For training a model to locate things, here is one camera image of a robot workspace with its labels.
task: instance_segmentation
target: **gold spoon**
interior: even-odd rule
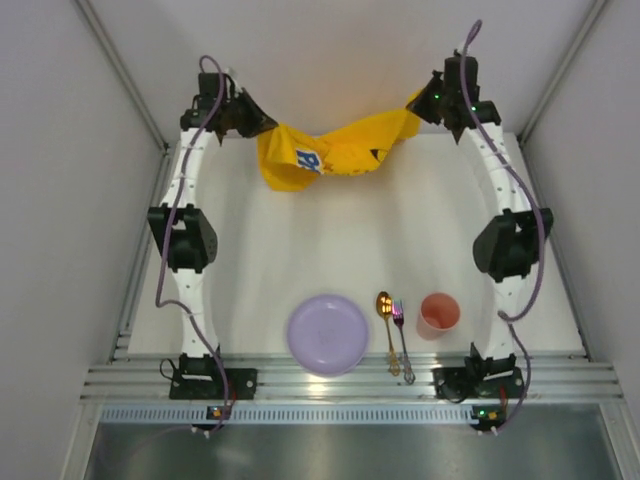
[[[387,292],[380,292],[376,299],[376,310],[378,315],[382,317],[385,325],[387,326],[387,339],[389,340],[389,371],[391,375],[397,377],[400,375],[400,362],[396,356],[396,352],[393,349],[393,342],[391,341],[391,330],[389,330],[389,317],[391,316],[391,295]]]

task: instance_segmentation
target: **white table surface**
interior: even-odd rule
[[[515,137],[505,140],[516,169],[528,178]],[[386,352],[384,322],[374,304],[380,290],[404,301],[410,352],[468,351],[490,281],[476,269],[471,246],[495,212],[486,211],[450,135],[418,135],[371,174],[321,177],[298,193],[267,187],[252,140],[225,140],[209,162],[199,185],[205,191],[201,208],[219,240],[209,268],[223,353],[286,353],[291,312],[320,293],[341,294],[359,305],[369,320],[369,353]],[[516,329],[531,352],[582,352],[555,257],[550,247],[547,252],[538,302]],[[181,351],[178,308],[154,306],[159,265],[152,245],[134,314],[132,354]],[[456,330],[425,341],[415,332],[416,318],[421,300],[435,291],[456,298],[462,316]],[[163,298],[176,298],[169,274],[164,292]],[[392,335],[400,350],[394,326]]]

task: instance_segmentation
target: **purple plate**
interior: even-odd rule
[[[318,295],[291,314],[287,343],[293,358],[317,375],[346,373],[362,360],[369,324],[355,303],[340,295]]]

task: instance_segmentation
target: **pink cup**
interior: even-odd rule
[[[425,340],[435,340],[453,330],[460,320],[460,307],[446,293],[432,293],[420,305],[418,335]]]

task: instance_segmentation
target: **white wall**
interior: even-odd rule
[[[403,106],[465,38],[484,98],[519,131],[591,0],[93,0],[164,136],[197,93],[204,53],[274,118],[324,133]]]
[[[640,3],[611,2],[527,148],[572,293],[640,425]]]
[[[0,478],[57,478],[159,154],[68,0],[0,3]]]

